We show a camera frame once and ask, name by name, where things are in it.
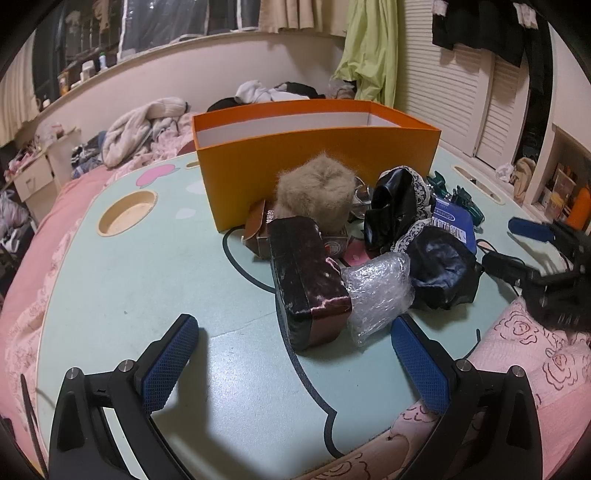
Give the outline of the cream knit sweater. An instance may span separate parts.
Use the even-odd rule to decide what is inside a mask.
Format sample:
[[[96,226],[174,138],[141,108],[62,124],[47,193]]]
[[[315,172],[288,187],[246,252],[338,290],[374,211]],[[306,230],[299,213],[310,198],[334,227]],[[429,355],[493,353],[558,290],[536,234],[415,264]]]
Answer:
[[[114,169],[129,159],[156,131],[161,131],[189,111],[189,104],[178,97],[164,97],[130,110],[115,120],[105,133],[102,162]]]

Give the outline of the brown card box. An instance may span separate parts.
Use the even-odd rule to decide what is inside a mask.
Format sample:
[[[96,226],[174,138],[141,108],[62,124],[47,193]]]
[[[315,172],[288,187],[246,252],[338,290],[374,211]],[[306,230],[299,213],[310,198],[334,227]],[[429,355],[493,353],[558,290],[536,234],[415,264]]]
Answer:
[[[274,202],[266,199],[257,201],[250,206],[245,228],[242,233],[242,244],[249,248],[256,257],[270,259],[269,228],[267,224],[274,220]],[[346,227],[338,233],[322,233],[325,251],[332,258],[339,258],[346,252],[349,245],[349,234]]]

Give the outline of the blue tin box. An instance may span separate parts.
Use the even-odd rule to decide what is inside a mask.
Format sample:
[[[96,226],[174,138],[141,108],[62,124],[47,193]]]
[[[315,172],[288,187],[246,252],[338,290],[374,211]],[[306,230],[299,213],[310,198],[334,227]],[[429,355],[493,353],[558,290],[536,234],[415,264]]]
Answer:
[[[439,197],[435,199],[432,224],[456,237],[475,254],[477,252],[476,236],[473,219],[469,212]]]

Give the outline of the white drawer cabinet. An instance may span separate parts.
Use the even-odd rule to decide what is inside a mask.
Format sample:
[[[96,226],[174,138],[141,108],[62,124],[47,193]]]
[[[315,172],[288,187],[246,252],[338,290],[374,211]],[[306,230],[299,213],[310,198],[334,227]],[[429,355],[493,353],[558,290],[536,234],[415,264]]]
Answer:
[[[51,211],[61,189],[71,180],[71,155],[80,138],[79,128],[67,131],[35,155],[14,178],[19,198],[37,223]]]

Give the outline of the black lace garment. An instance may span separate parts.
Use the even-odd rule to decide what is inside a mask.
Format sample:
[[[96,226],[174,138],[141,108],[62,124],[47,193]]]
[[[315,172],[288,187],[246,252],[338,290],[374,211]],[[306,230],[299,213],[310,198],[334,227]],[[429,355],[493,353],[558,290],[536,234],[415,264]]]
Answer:
[[[370,255],[390,251],[420,220],[432,217],[435,195],[425,179],[408,166],[383,172],[363,220],[363,240]]]

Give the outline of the lime green hanging garment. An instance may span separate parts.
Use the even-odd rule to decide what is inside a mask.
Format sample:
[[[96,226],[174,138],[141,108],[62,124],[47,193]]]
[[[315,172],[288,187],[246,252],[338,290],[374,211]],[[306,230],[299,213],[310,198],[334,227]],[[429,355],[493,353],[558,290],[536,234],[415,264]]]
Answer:
[[[398,61],[398,2],[349,2],[345,46],[334,78],[355,82],[356,99],[393,108]]]

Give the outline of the white clothes pile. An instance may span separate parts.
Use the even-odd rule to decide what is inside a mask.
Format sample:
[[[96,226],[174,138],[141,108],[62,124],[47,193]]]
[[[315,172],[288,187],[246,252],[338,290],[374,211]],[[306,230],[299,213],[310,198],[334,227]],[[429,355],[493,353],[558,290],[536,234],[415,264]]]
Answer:
[[[242,83],[235,92],[235,101],[242,105],[300,100],[308,100],[308,96],[267,88],[259,80]]]

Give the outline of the black hanging garment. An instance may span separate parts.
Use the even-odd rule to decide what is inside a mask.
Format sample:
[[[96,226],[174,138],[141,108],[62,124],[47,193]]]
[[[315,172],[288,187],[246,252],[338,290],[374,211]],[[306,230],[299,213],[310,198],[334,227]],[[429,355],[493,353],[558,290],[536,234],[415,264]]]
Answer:
[[[553,88],[553,53],[548,22],[524,1],[435,1],[433,43],[448,50],[458,44],[490,51],[529,69],[529,103],[519,150],[541,153]]]

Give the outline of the orange cardboard box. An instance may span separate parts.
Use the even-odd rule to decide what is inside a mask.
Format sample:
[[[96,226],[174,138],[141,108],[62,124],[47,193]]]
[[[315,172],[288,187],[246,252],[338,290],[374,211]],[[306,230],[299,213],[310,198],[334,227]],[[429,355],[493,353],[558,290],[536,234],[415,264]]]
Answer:
[[[427,175],[440,129],[360,100],[315,99],[232,107],[192,119],[195,150],[217,231],[245,224],[253,203],[273,198],[277,177],[320,154],[370,185],[398,166]]]

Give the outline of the clear bubble wrap bundle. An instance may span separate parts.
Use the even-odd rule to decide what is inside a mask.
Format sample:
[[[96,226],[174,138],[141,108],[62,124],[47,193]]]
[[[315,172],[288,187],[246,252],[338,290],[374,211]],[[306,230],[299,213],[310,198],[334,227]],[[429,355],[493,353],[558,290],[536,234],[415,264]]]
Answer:
[[[352,300],[349,332],[358,347],[406,313],[415,299],[411,259],[406,253],[388,252],[363,265],[346,267],[342,280]]]

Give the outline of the dark glossy rectangular box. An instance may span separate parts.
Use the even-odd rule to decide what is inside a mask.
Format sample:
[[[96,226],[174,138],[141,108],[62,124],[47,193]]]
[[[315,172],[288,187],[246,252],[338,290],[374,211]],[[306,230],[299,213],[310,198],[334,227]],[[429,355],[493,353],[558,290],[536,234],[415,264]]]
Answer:
[[[297,352],[331,343],[353,306],[339,265],[329,258],[317,223],[308,217],[269,224],[270,263],[287,338]]]

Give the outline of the green hair clip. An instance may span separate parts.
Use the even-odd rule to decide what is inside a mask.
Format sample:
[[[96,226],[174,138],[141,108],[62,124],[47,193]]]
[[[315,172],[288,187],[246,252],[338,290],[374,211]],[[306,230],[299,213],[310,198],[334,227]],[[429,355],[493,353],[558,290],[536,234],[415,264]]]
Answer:
[[[427,183],[437,197],[466,210],[470,214],[475,227],[480,227],[484,223],[485,216],[483,212],[464,188],[457,186],[452,192],[449,192],[445,178],[438,171],[435,172],[434,176],[427,177]]]

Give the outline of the pink floral blanket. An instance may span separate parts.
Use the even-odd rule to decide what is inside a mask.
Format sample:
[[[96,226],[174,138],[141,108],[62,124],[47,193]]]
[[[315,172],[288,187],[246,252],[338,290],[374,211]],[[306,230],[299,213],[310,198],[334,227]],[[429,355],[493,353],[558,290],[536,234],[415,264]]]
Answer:
[[[418,402],[312,477],[589,477],[588,334],[540,325],[519,299],[465,358],[453,359],[406,315],[394,320],[391,338]]]

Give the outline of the brown fluffy pompom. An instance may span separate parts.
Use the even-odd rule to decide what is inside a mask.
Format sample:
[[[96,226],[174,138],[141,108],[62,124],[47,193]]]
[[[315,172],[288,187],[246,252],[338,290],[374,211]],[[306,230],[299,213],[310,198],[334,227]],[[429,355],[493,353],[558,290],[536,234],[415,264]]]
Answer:
[[[322,233],[345,227],[353,205],[356,174],[321,154],[301,167],[280,173],[276,184],[276,218],[307,217]]]

